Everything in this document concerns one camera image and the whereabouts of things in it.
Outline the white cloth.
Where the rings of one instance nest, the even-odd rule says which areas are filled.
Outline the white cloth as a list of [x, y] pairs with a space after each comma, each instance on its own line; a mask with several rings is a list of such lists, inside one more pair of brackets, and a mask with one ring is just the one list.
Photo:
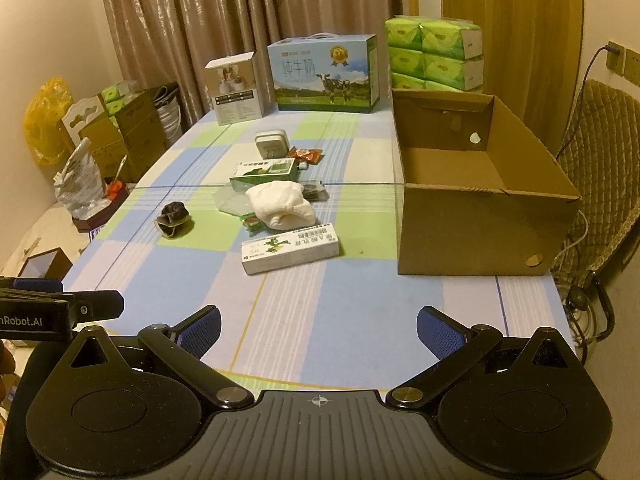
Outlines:
[[255, 216], [270, 230], [292, 231], [316, 223], [314, 208], [303, 190], [303, 185], [294, 181], [270, 181], [252, 186], [245, 195]]

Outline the white ointment box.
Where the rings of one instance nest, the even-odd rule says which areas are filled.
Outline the white ointment box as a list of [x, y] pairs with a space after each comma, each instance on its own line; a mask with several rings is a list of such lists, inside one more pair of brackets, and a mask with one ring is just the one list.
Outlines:
[[247, 275], [281, 270], [340, 253], [340, 241], [331, 223], [273, 234], [241, 244], [241, 263]]

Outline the black hair scrunchie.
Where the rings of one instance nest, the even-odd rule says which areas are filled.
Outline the black hair scrunchie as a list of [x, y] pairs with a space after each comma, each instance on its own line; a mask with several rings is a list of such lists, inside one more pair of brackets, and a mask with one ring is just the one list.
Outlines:
[[155, 225], [164, 237], [171, 238], [178, 235], [190, 221], [191, 215], [186, 205], [176, 200], [163, 206]]

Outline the brown curtain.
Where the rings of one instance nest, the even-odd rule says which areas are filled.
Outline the brown curtain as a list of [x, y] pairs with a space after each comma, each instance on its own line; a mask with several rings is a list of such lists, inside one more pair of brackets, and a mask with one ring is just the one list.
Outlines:
[[183, 118], [212, 107], [204, 77], [215, 58], [253, 51], [262, 95], [273, 96], [267, 48], [317, 32], [383, 36], [401, 0], [103, 0], [122, 74], [143, 87], [176, 82]]

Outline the green tissue pack stack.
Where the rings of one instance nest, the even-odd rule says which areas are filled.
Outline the green tissue pack stack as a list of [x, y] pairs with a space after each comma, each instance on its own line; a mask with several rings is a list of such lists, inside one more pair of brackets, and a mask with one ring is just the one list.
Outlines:
[[477, 24], [401, 15], [385, 22], [385, 35], [394, 89], [482, 90], [483, 31]]

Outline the quilted brown chair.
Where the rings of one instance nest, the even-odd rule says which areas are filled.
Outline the quilted brown chair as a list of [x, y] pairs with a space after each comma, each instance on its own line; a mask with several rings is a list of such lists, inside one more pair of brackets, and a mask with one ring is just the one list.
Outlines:
[[559, 282], [599, 273], [639, 222], [639, 102], [589, 79], [560, 165], [582, 196], [579, 214], [552, 266]]

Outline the dark sachet bundle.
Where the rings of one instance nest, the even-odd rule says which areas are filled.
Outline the dark sachet bundle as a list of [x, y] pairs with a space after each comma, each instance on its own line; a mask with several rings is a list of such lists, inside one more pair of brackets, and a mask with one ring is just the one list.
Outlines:
[[311, 180], [300, 184], [303, 187], [303, 198], [309, 203], [326, 202], [330, 196], [321, 181]]

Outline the wall power socket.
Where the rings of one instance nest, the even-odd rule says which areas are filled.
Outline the wall power socket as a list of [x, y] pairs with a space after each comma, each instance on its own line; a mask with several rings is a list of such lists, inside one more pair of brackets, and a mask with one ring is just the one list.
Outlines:
[[626, 49], [614, 41], [610, 41], [606, 47], [606, 68], [617, 76], [623, 76], [625, 69]]

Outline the wooden door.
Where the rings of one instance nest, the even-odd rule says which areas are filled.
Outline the wooden door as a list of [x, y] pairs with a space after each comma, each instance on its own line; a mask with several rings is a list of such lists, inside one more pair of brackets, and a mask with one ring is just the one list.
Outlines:
[[442, 0], [442, 14], [480, 25], [484, 91], [555, 153], [578, 87], [584, 0]]

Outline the small green candy packet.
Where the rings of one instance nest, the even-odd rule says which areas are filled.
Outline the small green candy packet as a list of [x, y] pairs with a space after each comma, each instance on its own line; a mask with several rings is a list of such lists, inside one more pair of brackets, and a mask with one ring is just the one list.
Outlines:
[[262, 222], [254, 214], [246, 214], [241, 220], [247, 231], [258, 232], [264, 228]]

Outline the yellow plastic bag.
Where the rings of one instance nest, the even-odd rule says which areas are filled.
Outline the yellow plastic bag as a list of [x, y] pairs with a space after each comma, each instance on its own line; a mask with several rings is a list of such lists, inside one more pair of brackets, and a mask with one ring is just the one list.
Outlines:
[[37, 166], [64, 165], [75, 149], [62, 118], [74, 104], [72, 92], [62, 77], [46, 81], [26, 108], [23, 132], [26, 145]]

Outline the clear plastic tray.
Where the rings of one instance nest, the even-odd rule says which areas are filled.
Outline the clear plastic tray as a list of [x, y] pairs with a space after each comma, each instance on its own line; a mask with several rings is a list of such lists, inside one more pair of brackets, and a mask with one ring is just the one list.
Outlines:
[[219, 211], [235, 217], [244, 217], [254, 212], [246, 194], [235, 191], [230, 184], [218, 188], [214, 193], [214, 203]]

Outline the green spray medicine box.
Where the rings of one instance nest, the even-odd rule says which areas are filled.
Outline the green spray medicine box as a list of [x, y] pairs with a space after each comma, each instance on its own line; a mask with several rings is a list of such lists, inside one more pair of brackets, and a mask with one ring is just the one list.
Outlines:
[[292, 157], [263, 159], [258, 162], [240, 162], [229, 182], [235, 190], [272, 181], [295, 181], [298, 162]]

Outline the white power adapter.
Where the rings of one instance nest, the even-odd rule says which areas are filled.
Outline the white power adapter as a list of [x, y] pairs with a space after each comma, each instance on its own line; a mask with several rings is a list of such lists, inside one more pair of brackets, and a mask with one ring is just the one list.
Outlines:
[[288, 135], [282, 129], [256, 133], [255, 144], [262, 159], [285, 158], [290, 151]]

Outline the red snack packet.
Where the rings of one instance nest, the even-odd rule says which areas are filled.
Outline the red snack packet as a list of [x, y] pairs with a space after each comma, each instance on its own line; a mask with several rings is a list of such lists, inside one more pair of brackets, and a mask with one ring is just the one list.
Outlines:
[[295, 158], [300, 162], [306, 162], [309, 165], [317, 165], [322, 159], [323, 152], [321, 148], [296, 148], [293, 146], [288, 151], [288, 157]]

